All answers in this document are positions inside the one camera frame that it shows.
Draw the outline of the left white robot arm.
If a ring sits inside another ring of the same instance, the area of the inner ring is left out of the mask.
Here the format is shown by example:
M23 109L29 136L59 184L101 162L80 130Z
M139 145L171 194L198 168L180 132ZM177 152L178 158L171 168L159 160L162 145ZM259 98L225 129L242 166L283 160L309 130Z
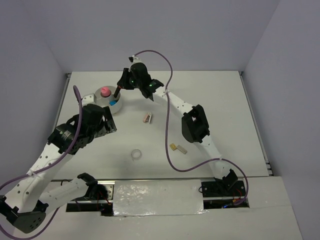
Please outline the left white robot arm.
M108 190L88 173L47 191L59 170L95 138L117 131L108 106L88 104L79 114L58 125L48 137L43 152L15 187L0 198L0 213L25 234L35 231L46 215L77 198L108 197Z

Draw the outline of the grey eraser piece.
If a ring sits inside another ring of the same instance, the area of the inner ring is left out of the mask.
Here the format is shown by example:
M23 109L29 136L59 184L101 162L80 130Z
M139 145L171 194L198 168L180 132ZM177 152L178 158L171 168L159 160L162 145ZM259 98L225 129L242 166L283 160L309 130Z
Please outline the grey eraser piece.
M180 152L182 152L183 154L186 154L186 153L188 152L188 151L187 151L185 148L183 148L181 145L177 145L176 148L177 148Z

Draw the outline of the clear tape roll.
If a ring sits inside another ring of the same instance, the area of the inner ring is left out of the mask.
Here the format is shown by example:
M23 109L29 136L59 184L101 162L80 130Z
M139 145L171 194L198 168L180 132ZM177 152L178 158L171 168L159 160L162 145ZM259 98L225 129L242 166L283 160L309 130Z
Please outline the clear tape roll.
M133 149L130 153L132 161L137 161L142 157L142 152L139 149Z

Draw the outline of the pink mini stapler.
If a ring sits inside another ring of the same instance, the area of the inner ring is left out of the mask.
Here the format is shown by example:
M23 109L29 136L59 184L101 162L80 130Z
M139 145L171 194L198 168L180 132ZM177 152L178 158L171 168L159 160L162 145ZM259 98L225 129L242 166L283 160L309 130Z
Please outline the pink mini stapler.
M152 112L147 112L146 114L145 114L145 116L143 117L143 123L146 123L146 124L151 124L151 122L152 122L152 116L153 116L153 114L152 114Z

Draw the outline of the pink marker pack bottle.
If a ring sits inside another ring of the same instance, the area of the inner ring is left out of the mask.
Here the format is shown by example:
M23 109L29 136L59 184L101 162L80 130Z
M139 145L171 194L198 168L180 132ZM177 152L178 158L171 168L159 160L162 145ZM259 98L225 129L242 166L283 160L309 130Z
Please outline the pink marker pack bottle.
M107 86L104 86L100 89L100 95L103 98L108 98L111 94L112 94L112 91Z

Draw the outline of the black orange-tip highlighter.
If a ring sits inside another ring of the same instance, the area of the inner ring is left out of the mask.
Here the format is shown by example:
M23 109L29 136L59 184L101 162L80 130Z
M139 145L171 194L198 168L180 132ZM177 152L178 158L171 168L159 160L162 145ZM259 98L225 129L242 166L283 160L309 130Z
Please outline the black orange-tip highlighter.
M122 89L122 88L121 88L120 86L117 86L117 88L115 89L115 92L114 92L114 94L113 94L114 98L117 98L117 97L118 97L121 89Z

